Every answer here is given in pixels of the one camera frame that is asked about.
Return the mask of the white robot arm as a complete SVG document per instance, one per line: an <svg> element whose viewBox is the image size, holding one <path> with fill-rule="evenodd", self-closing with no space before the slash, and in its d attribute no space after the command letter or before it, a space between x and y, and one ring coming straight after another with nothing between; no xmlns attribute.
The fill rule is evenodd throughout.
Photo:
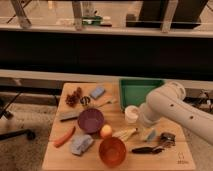
<svg viewBox="0 0 213 171"><path fill-rule="evenodd" d="M165 117L213 145L213 115L185 103L185 97L186 90L178 82L169 82L153 89L139 106L139 123L149 128Z"/></svg>

